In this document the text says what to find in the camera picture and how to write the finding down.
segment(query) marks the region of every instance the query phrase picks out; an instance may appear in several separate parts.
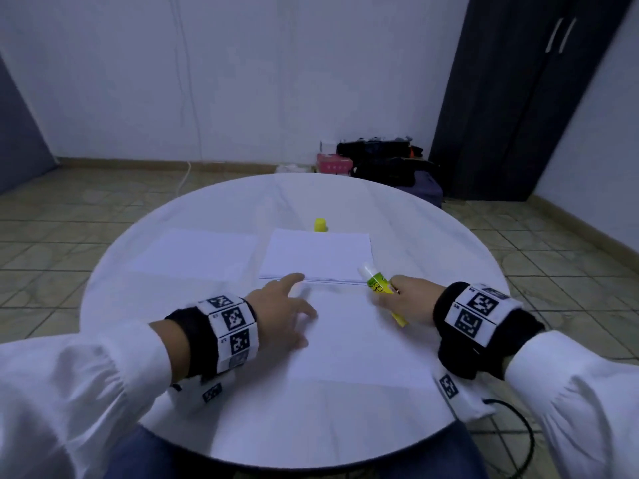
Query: white sleeve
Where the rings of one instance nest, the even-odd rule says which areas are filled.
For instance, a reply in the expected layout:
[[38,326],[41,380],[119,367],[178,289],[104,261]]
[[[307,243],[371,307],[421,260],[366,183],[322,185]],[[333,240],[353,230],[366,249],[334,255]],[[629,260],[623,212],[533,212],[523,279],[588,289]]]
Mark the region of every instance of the white sleeve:
[[148,324],[0,346],[0,477],[101,478],[108,454],[171,384]]
[[637,477],[639,367],[550,331],[519,350],[506,381],[539,421],[564,479]]

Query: baseboard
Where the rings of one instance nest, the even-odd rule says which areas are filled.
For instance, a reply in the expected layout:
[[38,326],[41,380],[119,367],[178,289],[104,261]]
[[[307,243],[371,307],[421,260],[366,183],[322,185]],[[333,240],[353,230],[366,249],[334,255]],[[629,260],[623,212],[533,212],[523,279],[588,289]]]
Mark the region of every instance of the baseboard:
[[[58,158],[66,168],[101,168],[110,170],[184,171],[186,161],[106,160],[99,158]],[[269,174],[277,165],[267,163],[233,163],[230,161],[191,161],[193,170],[207,172]]]
[[597,230],[581,218],[574,216],[572,213],[567,212],[539,195],[531,195],[528,198],[528,203],[531,207],[549,216],[558,224],[563,225],[571,232],[579,235],[579,237],[585,241],[590,242],[595,247],[616,258],[629,269],[639,273],[639,253],[635,250],[606,235],[601,230]]

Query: white paper sheet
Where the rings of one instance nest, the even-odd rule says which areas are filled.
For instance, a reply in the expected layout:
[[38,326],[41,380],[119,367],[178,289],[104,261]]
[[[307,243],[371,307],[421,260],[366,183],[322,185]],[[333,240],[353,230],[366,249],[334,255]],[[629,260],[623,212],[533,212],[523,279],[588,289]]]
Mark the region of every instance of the white paper sheet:
[[438,341],[434,329],[399,328],[370,302],[367,289],[345,294],[338,286],[312,287],[302,297],[315,307],[318,318],[306,327],[302,322],[309,345],[293,352],[289,378],[434,387],[431,365],[437,360]]
[[182,279],[238,281],[257,242],[257,236],[250,234],[169,229],[133,259],[128,270]]
[[365,285],[357,272],[365,262],[372,262],[369,234],[275,229],[259,277],[301,272],[306,281]]

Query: pink box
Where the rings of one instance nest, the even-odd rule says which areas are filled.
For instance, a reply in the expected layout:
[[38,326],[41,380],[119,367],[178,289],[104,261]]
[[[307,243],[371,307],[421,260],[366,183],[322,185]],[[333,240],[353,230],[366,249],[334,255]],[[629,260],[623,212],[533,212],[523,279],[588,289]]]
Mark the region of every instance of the pink box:
[[318,152],[317,169],[320,173],[344,174],[353,168],[353,160],[339,154],[322,154]]

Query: yellow glue stick cap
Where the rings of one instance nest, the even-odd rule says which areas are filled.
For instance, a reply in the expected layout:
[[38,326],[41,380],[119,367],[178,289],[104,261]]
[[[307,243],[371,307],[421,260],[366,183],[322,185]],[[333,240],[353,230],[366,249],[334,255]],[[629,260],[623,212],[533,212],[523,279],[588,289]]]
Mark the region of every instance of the yellow glue stick cap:
[[326,232],[328,230],[328,227],[326,226],[326,220],[324,220],[323,218],[316,218],[315,219],[315,231],[316,232]]

